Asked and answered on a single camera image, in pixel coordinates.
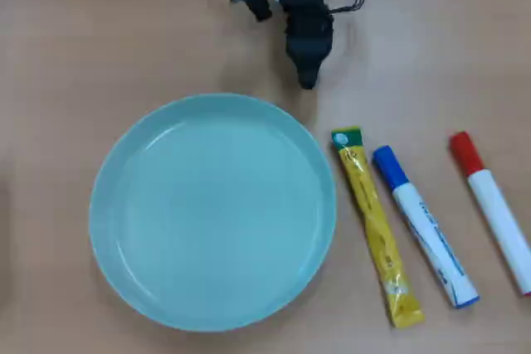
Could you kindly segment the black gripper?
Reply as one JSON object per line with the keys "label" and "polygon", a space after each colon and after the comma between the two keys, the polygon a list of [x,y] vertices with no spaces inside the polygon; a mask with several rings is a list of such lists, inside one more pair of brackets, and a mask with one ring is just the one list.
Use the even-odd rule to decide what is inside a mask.
{"label": "black gripper", "polygon": [[286,23],[285,47],[295,65],[298,83],[305,90],[313,89],[332,49],[334,18],[326,6],[292,7],[286,9]]}

